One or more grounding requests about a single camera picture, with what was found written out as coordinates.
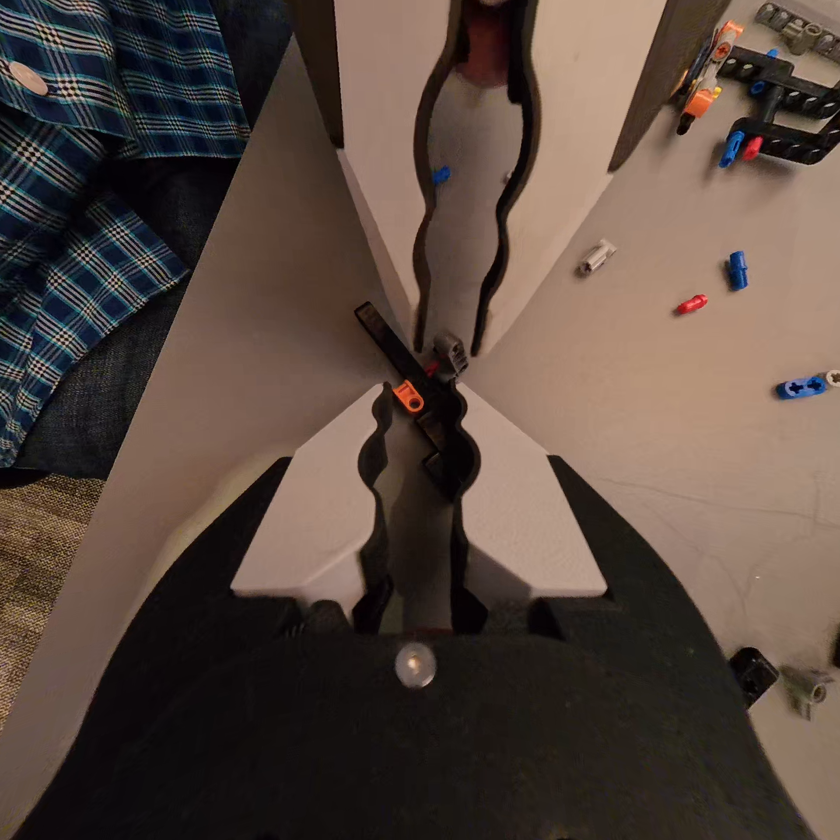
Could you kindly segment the dark grey lego liftarm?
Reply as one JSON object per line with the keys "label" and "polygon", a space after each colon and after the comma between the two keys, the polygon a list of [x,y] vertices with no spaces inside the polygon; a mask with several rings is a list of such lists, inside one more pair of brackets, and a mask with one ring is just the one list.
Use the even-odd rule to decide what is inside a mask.
{"label": "dark grey lego liftarm", "polygon": [[437,374],[457,380],[469,367],[469,354],[463,341],[454,333],[442,330],[435,334],[434,353],[438,362]]}

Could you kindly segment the grey lego connector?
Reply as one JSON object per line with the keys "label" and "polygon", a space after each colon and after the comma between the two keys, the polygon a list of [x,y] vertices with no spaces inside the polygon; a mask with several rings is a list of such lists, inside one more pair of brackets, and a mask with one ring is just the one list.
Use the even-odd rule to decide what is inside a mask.
{"label": "grey lego connector", "polygon": [[780,676],[791,709],[803,720],[813,719],[814,709],[824,703],[834,677],[817,668],[783,665]]}

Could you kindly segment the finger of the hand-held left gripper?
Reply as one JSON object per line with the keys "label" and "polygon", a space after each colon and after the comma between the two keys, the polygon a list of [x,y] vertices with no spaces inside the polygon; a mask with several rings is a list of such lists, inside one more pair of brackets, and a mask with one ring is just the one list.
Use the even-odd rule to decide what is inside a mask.
{"label": "finger of the hand-held left gripper", "polygon": [[510,329],[612,180],[665,6],[538,1],[512,14],[508,81],[521,100],[521,148],[497,204],[499,243],[479,291],[472,355]]}
{"label": "finger of the hand-held left gripper", "polygon": [[343,147],[337,151],[386,299],[414,351],[430,279],[418,240],[431,217],[424,93],[453,31],[446,1],[336,1]]}

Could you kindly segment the small black lego connector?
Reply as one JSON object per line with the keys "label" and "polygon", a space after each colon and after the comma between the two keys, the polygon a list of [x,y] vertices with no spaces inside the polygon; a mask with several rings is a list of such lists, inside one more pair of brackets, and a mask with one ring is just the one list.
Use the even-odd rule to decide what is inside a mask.
{"label": "small black lego connector", "polygon": [[730,657],[728,665],[748,709],[775,686],[781,676],[780,671],[752,646],[741,647]]}

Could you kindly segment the person in plaid shirt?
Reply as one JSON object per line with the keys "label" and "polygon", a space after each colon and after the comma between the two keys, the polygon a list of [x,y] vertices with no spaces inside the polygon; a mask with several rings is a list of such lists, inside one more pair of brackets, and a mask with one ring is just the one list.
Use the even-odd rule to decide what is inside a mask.
{"label": "person in plaid shirt", "polygon": [[[250,128],[291,40],[285,2],[211,2]],[[102,339],[59,383],[29,431],[17,469],[106,479],[128,433],[239,159],[125,161],[111,166],[115,192],[187,268]]]}

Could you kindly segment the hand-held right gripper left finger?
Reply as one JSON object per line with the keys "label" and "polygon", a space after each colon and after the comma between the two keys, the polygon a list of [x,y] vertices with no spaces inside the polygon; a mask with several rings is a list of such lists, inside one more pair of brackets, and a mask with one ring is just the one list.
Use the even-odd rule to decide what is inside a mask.
{"label": "hand-held right gripper left finger", "polygon": [[358,633],[379,629],[393,582],[380,494],[393,391],[375,385],[300,446],[232,581],[239,596],[333,602]]}

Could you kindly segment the multicoloured lego technic assembly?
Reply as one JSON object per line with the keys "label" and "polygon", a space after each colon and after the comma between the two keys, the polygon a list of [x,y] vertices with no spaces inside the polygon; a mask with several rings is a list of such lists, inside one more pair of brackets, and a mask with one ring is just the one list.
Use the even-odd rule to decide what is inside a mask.
{"label": "multicoloured lego technic assembly", "polygon": [[686,135],[730,81],[743,86],[752,110],[731,125],[719,168],[760,156],[817,165],[838,149],[839,86],[799,76],[794,59],[838,65],[838,21],[804,2],[760,2],[752,21],[773,34],[775,45],[764,52],[741,45],[746,26],[734,19],[713,26],[672,92],[675,135]]}

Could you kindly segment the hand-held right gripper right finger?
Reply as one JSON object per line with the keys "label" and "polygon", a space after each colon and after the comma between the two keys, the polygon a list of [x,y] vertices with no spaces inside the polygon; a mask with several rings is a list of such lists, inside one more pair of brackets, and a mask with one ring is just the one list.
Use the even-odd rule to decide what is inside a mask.
{"label": "hand-held right gripper right finger", "polygon": [[599,599],[607,582],[549,452],[467,385],[453,386],[463,478],[453,508],[450,615],[479,634],[494,613],[533,603]]}

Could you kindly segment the black lego beam assembly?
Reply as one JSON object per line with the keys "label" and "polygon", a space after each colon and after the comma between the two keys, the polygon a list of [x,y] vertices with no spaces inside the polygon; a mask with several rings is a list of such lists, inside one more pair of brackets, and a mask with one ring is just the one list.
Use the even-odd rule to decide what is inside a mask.
{"label": "black lego beam assembly", "polygon": [[423,460],[429,478],[447,499],[454,501],[467,487],[476,464],[474,447],[462,428],[465,399],[454,380],[426,377],[424,367],[371,302],[357,307],[354,316],[397,373],[397,385],[408,379],[423,395],[425,408],[418,415],[411,415],[397,403],[432,446]]}

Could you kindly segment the light grey lego pin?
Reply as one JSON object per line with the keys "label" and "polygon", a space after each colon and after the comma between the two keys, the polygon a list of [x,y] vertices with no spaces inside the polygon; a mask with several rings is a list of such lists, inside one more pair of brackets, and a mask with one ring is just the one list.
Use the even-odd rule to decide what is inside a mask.
{"label": "light grey lego pin", "polygon": [[607,239],[602,238],[586,255],[577,266],[576,273],[579,277],[589,277],[607,263],[616,253],[617,248]]}

